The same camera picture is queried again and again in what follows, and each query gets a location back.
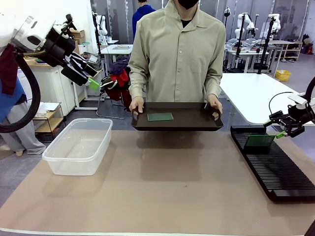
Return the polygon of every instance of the man's right hand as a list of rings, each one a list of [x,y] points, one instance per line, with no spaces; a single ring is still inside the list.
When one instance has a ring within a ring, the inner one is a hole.
[[[134,97],[133,100],[131,101],[129,109],[132,112],[133,109],[138,108],[138,111],[140,113],[143,113],[143,104],[144,104],[143,97],[141,97],[141,96]]]

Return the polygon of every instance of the black slotted tray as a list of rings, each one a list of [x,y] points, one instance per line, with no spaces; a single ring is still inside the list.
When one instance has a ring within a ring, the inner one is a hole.
[[[145,102],[143,113],[134,115],[131,125],[139,131],[217,131],[223,127],[220,112],[203,102]],[[217,112],[219,118],[212,114]],[[174,120],[148,121],[147,114],[172,113]]]
[[[244,148],[252,134],[266,134],[266,128],[231,127],[234,142],[268,198],[275,203],[314,203],[315,185],[275,142],[268,148]]]

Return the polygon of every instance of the clear plastic container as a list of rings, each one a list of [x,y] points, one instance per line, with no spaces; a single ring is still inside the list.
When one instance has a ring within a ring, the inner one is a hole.
[[[94,175],[108,148],[112,126],[110,119],[75,119],[48,146],[43,159],[56,175]]]

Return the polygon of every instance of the khaki button-up shirt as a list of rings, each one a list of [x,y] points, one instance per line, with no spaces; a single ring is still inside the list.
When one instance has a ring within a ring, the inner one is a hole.
[[[183,28],[174,1],[137,24],[131,68],[132,98],[149,102],[202,102],[219,95],[225,45],[221,21],[199,8]]]

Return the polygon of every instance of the hand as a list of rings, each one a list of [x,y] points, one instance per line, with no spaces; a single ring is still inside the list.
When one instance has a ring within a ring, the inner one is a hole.
[[[209,102],[211,107],[218,109],[221,115],[223,114],[222,103],[219,102],[217,96],[215,96],[214,94],[210,94],[207,101]],[[213,113],[213,116],[215,117],[215,119],[218,119],[219,117],[216,112]]]
[[[140,113],[143,113],[143,104],[144,104],[143,97],[141,96],[134,97],[129,106],[129,110],[132,112],[133,109],[138,108],[138,111]]]

